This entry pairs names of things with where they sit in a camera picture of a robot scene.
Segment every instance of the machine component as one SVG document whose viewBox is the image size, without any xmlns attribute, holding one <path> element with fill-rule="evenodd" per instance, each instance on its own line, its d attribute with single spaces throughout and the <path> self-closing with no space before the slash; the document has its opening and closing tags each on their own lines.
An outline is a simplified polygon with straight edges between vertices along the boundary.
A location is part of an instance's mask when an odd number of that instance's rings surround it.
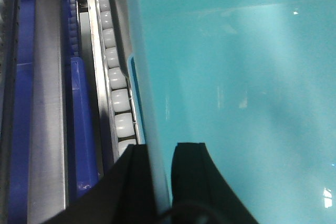
<svg viewBox="0 0 336 224">
<path fill-rule="evenodd" d="M 115 68 L 119 66 L 117 49 L 115 47 L 107 48 L 105 50 L 105 55 L 109 68 Z"/>
<path fill-rule="evenodd" d="M 129 137 L 134 135 L 132 113 L 118 114 L 116 115 L 115 120 L 118 137 Z"/>
<path fill-rule="evenodd" d="M 130 101 L 127 89 L 117 89 L 111 92 L 113 109 L 115 112 L 130 110 Z"/>
<path fill-rule="evenodd" d="M 127 87 L 126 78 L 119 67 L 109 69 L 109 79 L 112 89 L 123 89 Z"/>
</svg>

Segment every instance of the metal frame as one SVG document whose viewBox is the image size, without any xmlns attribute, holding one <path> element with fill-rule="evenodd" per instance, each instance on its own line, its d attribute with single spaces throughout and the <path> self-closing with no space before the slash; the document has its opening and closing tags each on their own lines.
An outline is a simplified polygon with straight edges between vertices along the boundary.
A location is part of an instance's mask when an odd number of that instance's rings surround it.
<svg viewBox="0 0 336 224">
<path fill-rule="evenodd" d="M 28 223 L 68 204 L 62 1 L 36 0 Z"/>
</svg>

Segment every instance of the teal plastic container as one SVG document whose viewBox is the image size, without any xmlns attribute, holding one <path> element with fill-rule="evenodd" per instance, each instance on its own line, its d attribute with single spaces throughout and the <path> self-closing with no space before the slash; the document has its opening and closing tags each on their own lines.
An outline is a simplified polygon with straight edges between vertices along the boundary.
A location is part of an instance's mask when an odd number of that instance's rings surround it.
<svg viewBox="0 0 336 224">
<path fill-rule="evenodd" d="M 128 0 L 160 210 L 205 142 L 260 223 L 336 220 L 336 0 Z"/>
</svg>

